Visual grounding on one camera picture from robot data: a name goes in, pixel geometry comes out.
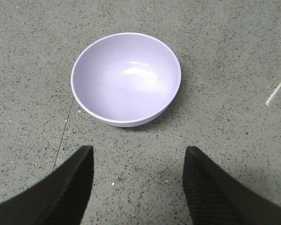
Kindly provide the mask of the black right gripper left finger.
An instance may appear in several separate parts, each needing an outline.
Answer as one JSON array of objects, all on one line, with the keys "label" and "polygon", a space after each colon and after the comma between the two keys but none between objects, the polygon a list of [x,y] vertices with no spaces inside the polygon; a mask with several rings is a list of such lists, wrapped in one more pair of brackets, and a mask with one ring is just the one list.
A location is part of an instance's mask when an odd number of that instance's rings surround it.
[{"label": "black right gripper left finger", "polygon": [[79,225],[93,178],[93,148],[81,146],[43,180],[0,203],[0,225]]}]

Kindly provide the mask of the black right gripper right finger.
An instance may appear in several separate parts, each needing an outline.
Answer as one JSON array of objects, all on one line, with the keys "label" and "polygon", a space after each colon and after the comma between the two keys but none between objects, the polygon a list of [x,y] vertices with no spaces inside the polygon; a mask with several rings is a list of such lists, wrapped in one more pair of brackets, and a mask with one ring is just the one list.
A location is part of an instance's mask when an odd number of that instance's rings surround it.
[{"label": "black right gripper right finger", "polygon": [[281,207],[228,175],[198,147],[188,146],[183,189],[195,225],[281,225]]}]

